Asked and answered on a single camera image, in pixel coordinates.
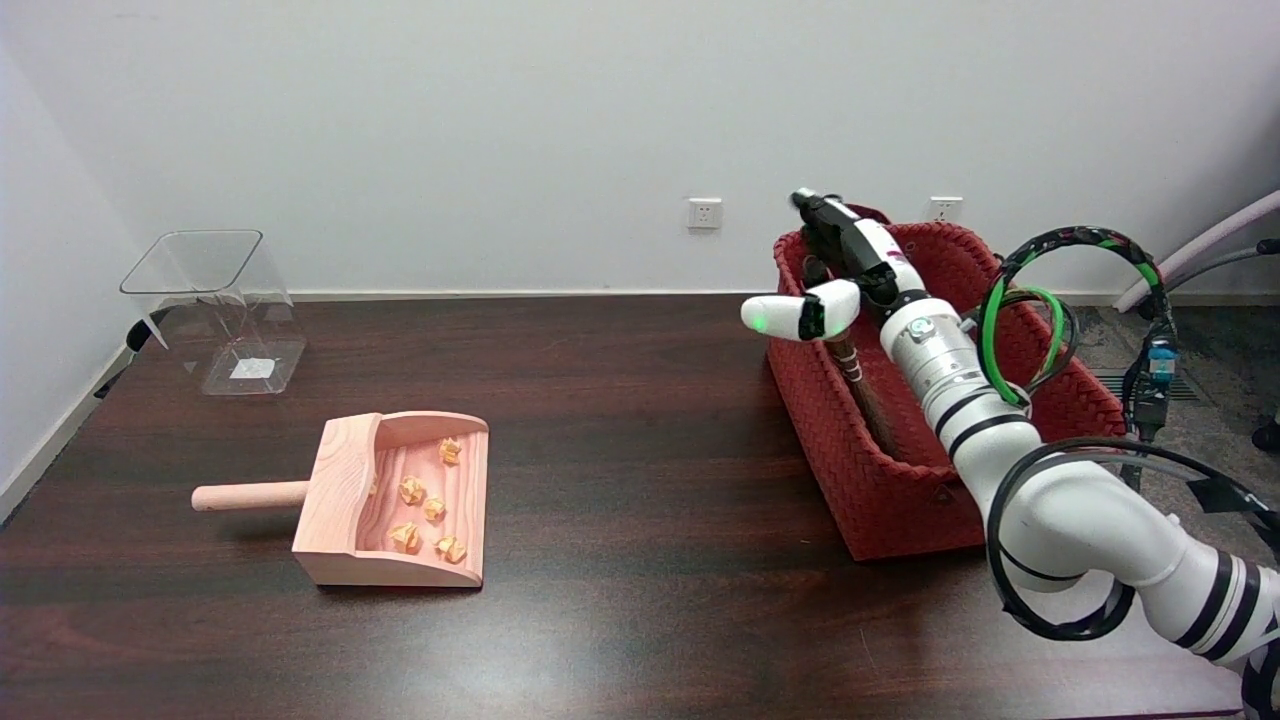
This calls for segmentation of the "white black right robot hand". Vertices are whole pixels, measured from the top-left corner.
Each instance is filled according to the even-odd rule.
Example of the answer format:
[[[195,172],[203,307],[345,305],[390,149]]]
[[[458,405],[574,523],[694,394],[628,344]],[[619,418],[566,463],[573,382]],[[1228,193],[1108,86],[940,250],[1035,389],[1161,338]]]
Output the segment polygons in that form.
[[[890,315],[928,299],[920,273],[886,227],[833,195],[791,192],[810,255],[833,273],[799,296],[760,295],[740,307],[744,325],[759,334],[797,342],[828,341],[849,331],[861,306]]]

